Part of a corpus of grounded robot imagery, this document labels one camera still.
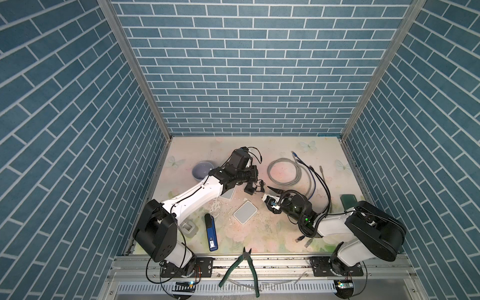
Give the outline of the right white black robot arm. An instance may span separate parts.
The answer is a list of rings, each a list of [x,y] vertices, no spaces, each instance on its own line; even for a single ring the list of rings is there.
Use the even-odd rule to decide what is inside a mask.
[[[274,194],[262,197],[267,209],[293,219],[302,238],[353,236],[349,241],[341,241],[327,259],[329,271],[334,275],[350,275],[361,262],[372,258],[393,262],[405,242],[405,225],[366,201],[359,201],[344,212],[317,213],[306,196],[295,190],[272,187],[271,191]]]

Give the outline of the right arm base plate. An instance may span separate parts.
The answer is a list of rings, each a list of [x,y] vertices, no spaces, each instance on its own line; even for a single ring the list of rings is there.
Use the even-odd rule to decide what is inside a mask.
[[[352,276],[362,277],[364,271],[360,263],[354,266],[348,266],[338,258],[331,259],[327,256],[312,256],[308,259],[315,277],[326,276]]]

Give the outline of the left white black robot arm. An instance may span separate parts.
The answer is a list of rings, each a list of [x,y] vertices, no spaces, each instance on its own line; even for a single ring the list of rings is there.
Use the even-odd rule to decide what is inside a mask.
[[[201,206],[235,186],[253,185],[257,181],[255,165],[244,169],[217,167],[182,194],[163,202],[149,201],[140,214],[132,237],[155,263],[167,261],[188,274],[193,270],[195,255],[186,246],[186,241],[178,241],[181,223]]]

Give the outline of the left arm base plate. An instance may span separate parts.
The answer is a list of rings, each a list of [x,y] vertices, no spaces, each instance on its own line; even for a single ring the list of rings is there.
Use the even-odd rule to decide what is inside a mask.
[[[213,268],[212,257],[195,257],[192,258],[185,267],[179,268],[171,262],[163,262],[161,268],[162,278],[178,278],[181,276],[190,278],[194,277],[196,271],[201,273],[202,278],[210,278]]]

